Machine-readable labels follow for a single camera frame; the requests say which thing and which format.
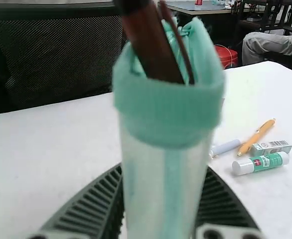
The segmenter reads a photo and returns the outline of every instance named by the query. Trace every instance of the mesh chair back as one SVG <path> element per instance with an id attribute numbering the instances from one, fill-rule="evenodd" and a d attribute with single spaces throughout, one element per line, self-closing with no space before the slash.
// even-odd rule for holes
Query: mesh chair back
<path id="1" fill-rule="evenodd" d="M 1 4 L 0 85 L 17 109 L 107 92 L 122 37 L 111 2 Z"/>

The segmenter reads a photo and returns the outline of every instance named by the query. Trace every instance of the glue stick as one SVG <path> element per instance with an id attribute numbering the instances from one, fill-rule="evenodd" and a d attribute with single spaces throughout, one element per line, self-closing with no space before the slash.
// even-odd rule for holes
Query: glue stick
<path id="1" fill-rule="evenodd" d="M 236 175 L 243 175 L 283 166 L 288 163 L 289 155 L 286 152 L 278 152 L 234 161 L 232 170 Z"/>

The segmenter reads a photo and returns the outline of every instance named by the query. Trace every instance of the table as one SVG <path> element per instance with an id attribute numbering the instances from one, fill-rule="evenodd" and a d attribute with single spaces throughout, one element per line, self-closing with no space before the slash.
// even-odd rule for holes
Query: table
<path id="1" fill-rule="evenodd" d="M 166 5 L 173 11 L 188 15 L 231 13 L 231 9 L 226 9 L 223 5 L 213 5 L 209 0 L 204 0 L 202 5 L 195 5 L 195 1 L 167 1 Z"/>
<path id="2" fill-rule="evenodd" d="M 229 69 L 215 144 L 249 137 L 275 117 L 264 140 L 292 144 L 292 71 L 271 62 Z M 0 115 L 0 238 L 36 231 L 86 184 L 121 160 L 113 95 Z M 233 176 L 236 152 L 210 162 L 268 239 L 292 238 L 289 165 Z"/>

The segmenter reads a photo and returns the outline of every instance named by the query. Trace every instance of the gray pants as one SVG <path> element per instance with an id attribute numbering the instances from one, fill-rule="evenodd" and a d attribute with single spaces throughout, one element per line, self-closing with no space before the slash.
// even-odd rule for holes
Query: gray pants
<path id="1" fill-rule="evenodd" d="M 264 61 L 263 54 L 277 52 L 292 55 L 292 36 L 281 36 L 262 32 L 246 35 L 242 45 L 242 63 L 250 65 Z"/>

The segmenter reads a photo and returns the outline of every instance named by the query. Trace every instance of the barcode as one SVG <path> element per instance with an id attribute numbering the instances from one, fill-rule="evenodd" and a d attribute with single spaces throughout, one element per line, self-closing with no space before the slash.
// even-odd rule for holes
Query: barcode
<path id="1" fill-rule="evenodd" d="M 288 145 L 288 143 L 284 140 L 281 141 L 273 141 L 273 142 L 269 142 L 271 144 L 271 146 L 282 146 L 282 145 Z"/>

